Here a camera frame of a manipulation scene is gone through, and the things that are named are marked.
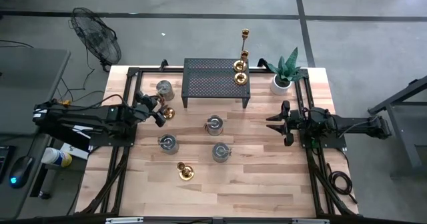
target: potted plant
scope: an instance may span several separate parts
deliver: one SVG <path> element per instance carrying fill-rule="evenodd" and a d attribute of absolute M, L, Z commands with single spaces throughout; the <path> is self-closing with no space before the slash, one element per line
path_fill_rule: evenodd
<path fill-rule="evenodd" d="M 268 68 L 275 73 L 272 84 L 270 85 L 270 89 L 274 94 L 283 95 L 291 87 L 293 81 L 298 81 L 302 78 L 302 74 L 299 72 L 301 67 L 295 66 L 297 57 L 298 47 L 292 51 L 286 62 L 283 56 L 281 56 L 278 67 L 267 63 Z"/>

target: white flower pot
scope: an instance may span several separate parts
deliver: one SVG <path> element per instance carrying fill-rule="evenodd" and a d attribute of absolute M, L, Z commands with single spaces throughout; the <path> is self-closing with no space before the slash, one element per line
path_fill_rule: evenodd
<path fill-rule="evenodd" d="M 289 82 L 289 85 L 287 87 L 280 87 L 279 85 L 277 85 L 277 83 L 274 81 L 276 80 L 276 76 L 274 75 L 273 79 L 272 79 L 272 83 L 270 84 L 270 90 L 272 90 L 272 92 L 276 95 L 284 95 L 286 93 L 286 91 L 288 91 L 289 87 L 292 86 L 292 82 Z"/>

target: wooden tabletop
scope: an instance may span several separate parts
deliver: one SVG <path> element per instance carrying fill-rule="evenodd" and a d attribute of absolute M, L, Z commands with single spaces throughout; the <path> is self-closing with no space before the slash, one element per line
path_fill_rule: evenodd
<path fill-rule="evenodd" d="M 105 97 L 123 95 L 127 68 L 111 68 Z M 315 106 L 334 113 L 326 70 L 308 68 L 308 73 Z M 127 164 L 120 215 L 315 217 L 307 158 L 300 147 L 298 132 L 294 132 L 295 143 L 285 147 L 284 138 L 266 127 L 265 119 L 280 112 L 283 100 L 290 102 L 291 109 L 298 108 L 294 87 L 284 96 L 270 91 L 272 76 L 250 75 L 251 99 L 246 109 L 242 109 L 241 99 L 189 99 L 188 108 L 184 109 L 180 97 L 181 73 L 144 74 L 141 90 L 149 95 L 155 95 L 159 81 L 171 82 L 175 98 L 168 105 L 176 114 L 162 128 L 153 119 L 138 125 Z M 104 105 L 116 103 L 120 100 L 112 98 Z M 224 132 L 219 136 L 210 136 L 203 129 L 211 115 L 224 120 Z M 166 133 L 177 137 L 179 152 L 175 155 L 161 152 L 157 144 L 157 138 Z M 225 163 L 212 159 L 211 150 L 217 142 L 232 148 L 232 156 Z M 76 211 L 87 207 L 102 188 L 110 156 L 111 147 L 101 147 L 90 155 Z M 333 170 L 349 174 L 341 153 L 325 149 L 325 158 Z M 179 178 L 176 165 L 180 161 L 194 168 L 192 180 Z M 324 190 L 319 186 L 322 207 L 326 210 Z M 112 190 L 110 208 L 115 186 Z M 348 196 L 340 197 L 352 211 L 358 212 Z"/>

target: electric fan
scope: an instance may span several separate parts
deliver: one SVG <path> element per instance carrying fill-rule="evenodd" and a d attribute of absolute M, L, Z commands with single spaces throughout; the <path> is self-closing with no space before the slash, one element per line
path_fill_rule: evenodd
<path fill-rule="evenodd" d="M 105 67 L 117 64 L 121 51 L 115 31 L 109 28 L 94 12 L 84 7 L 76 7 L 71 14 L 74 31 L 86 48 L 96 56 Z"/>

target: black table leg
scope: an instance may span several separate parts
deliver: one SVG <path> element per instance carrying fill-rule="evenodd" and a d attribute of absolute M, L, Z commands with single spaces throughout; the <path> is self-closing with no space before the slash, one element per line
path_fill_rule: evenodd
<path fill-rule="evenodd" d="M 249 102 L 249 98 L 242 98 L 242 105 L 244 109 L 246 108 L 246 106 L 248 106 L 248 102 Z"/>
<path fill-rule="evenodd" d="M 182 104 L 184 104 L 184 108 L 187 108 L 187 105 L 188 105 L 188 97 L 182 97 Z"/>

